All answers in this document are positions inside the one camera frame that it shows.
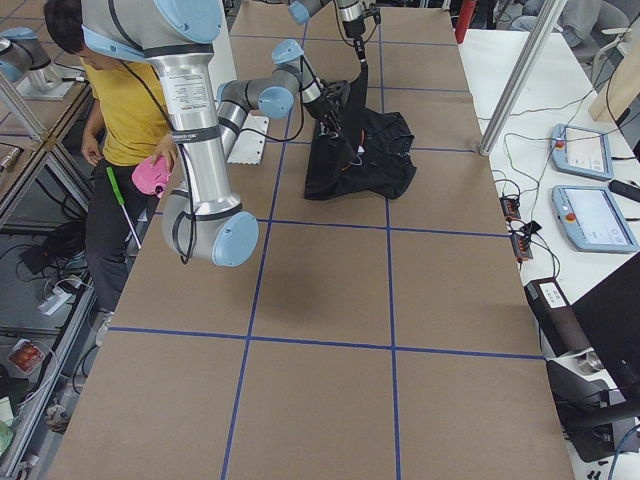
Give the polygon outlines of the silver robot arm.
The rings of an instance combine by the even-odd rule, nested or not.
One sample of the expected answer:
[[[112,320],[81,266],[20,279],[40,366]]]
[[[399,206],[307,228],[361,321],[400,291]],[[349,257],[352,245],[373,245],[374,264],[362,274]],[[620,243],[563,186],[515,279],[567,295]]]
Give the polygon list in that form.
[[[272,52],[267,78],[233,80],[213,91],[213,42],[225,24],[216,1],[85,1],[86,46],[122,61],[146,62],[159,77],[167,121],[183,162],[184,180],[168,196],[162,231],[183,260],[217,266],[247,261],[259,238],[227,176],[227,159],[253,110],[276,119],[301,102],[330,136],[343,135],[337,109],[300,45],[285,40]]]
[[[308,23],[327,5],[332,5],[341,39],[353,48],[360,69],[368,69],[366,43],[381,24],[381,12],[375,3],[367,4],[360,0],[295,0],[286,1],[285,4],[299,25]]]

